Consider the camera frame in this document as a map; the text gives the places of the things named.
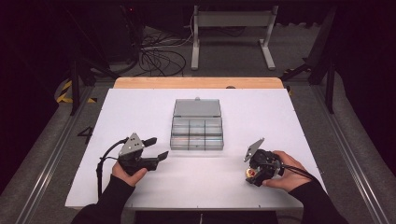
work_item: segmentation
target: white tabletop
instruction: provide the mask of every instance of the white tabletop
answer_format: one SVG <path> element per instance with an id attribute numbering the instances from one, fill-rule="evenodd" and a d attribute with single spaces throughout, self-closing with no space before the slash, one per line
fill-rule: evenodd
<path id="1" fill-rule="evenodd" d="M 224 132 L 222 151 L 170 149 L 176 99 L 219 99 Z M 116 142 L 133 132 L 141 139 L 157 137 L 143 158 L 169 150 L 156 171 L 148 172 L 125 204 L 136 210 L 234 209 L 278 210 L 302 204 L 282 189 L 250 185 L 245 180 L 248 146 L 264 137 L 261 148 L 284 150 L 323 182 L 286 90 L 241 89 L 112 89 L 109 90 L 92 138 L 76 173 L 65 206 L 81 208 L 97 202 L 96 165 Z M 121 146 L 109 156 L 118 157 Z M 104 165 L 106 187 L 111 167 Z"/>

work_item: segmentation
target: gray floor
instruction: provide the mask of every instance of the gray floor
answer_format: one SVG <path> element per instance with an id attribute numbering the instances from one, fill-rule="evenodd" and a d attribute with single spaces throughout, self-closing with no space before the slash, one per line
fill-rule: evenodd
<path id="1" fill-rule="evenodd" d="M 239 37 L 230 37 L 218 31 L 208 30 L 201 35 L 201 57 L 198 71 L 191 71 L 191 43 L 170 48 L 182 54 L 187 65 L 185 76 L 192 77 L 280 77 L 287 68 L 302 64 L 315 40 L 319 27 L 309 29 L 302 25 L 287 27 L 276 26 L 270 41 L 276 70 L 268 71 L 258 46 L 258 38 L 265 32 L 263 28 L 249 28 Z M 182 62 L 177 56 L 172 60 Z M 171 73 L 176 67 L 169 67 Z M 140 73 L 136 67 L 124 76 Z M 291 87 L 290 99 L 295 107 L 306 139 L 311 147 L 318 168 L 333 203 L 349 223 L 396 223 L 396 178 L 389 171 L 375 150 L 367 133 L 361 127 L 354 114 L 342 84 L 337 76 L 334 89 L 334 115 L 323 108 L 323 86 L 309 86 L 306 78 L 309 74 L 285 82 Z M 85 104 L 74 117 L 69 117 L 70 104 L 60 104 L 47 128 L 37 139 L 18 172 L 0 198 L 0 223 L 15 223 L 29 199 L 37 179 L 51 154 L 59 148 L 62 152 L 56 169 L 49 174 L 50 181 L 43 186 L 43 194 L 36 199 L 26 222 L 30 223 L 69 223 L 76 210 L 64 207 L 74 175 L 86 148 L 85 138 L 77 134 L 85 128 L 94 127 L 99 116 L 106 92 L 114 81 L 100 78 L 95 87 L 82 87 L 85 96 L 98 99 L 95 104 Z M 59 139 L 69 132 L 64 142 Z M 352 159 L 358 162 L 358 168 L 350 165 L 350 154 L 346 156 L 345 147 L 351 151 Z M 376 202 L 367 200 L 366 195 L 374 195 Z M 301 211 L 278 211 L 280 223 L 298 223 L 285 216 L 301 217 Z M 123 223 L 132 223 L 133 212 L 123 213 Z"/>

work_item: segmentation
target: person's left hand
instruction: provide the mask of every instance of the person's left hand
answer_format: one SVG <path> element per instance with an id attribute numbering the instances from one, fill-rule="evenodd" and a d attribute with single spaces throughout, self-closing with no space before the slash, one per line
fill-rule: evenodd
<path id="1" fill-rule="evenodd" d="M 136 173 L 134 173 L 134 175 L 128 175 L 122 169 L 121 165 L 117 161 L 116 164 L 114 164 L 114 166 L 113 166 L 112 174 L 115 177 L 118 177 L 119 179 L 123 180 L 125 183 L 127 183 L 131 187 L 134 187 L 137 184 L 137 182 L 139 182 L 139 180 L 141 180 L 143 178 L 143 176 L 145 176 L 145 174 L 147 172 L 148 172 L 148 170 L 146 168 L 142 168 L 139 171 L 137 171 Z"/>

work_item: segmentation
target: table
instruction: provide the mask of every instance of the table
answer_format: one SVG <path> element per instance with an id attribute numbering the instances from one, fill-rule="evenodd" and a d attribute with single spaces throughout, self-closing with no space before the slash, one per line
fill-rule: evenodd
<path id="1" fill-rule="evenodd" d="M 224 89 L 228 86 L 237 89 Z M 196 96 L 220 101 L 222 151 L 170 150 L 175 100 Z M 261 137 L 265 138 L 261 148 L 287 151 L 323 185 L 289 95 L 278 78 L 123 77 L 107 94 L 65 206 L 79 209 L 97 202 L 99 157 L 132 132 L 142 139 L 158 138 L 156 145 L 145 148 L 143 158 L 169 150 L 168 158 L 138 183 L 125 204 L 137 211 L 301 209 L 302 204 L 282 189 L 257 188 L 245 181 L 248 163 L 243 159 L 248 146 Z M 109 156 L 117 157 L 119 151 L 120 146 Z M 104 186 L 113 164 L 105 162 Z"/>

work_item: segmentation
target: metal frame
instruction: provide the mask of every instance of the metal frame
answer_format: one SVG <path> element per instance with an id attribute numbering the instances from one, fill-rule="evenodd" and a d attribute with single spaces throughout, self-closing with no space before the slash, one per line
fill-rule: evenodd
<path id="1" fill-rule="evenodd" d="M 191 69 L 198 70 L 200 41 L 198 30 L 200 27 L 213 26 L 267 26 L 264 39 L 259 39 L 262 53 L 269 70 L 275 70 L 274 60 L 268 49 L 268 43 L 274 28 L 278 6 L 267 11 L 199 11 L 194 6 L 193 45 Z"/>

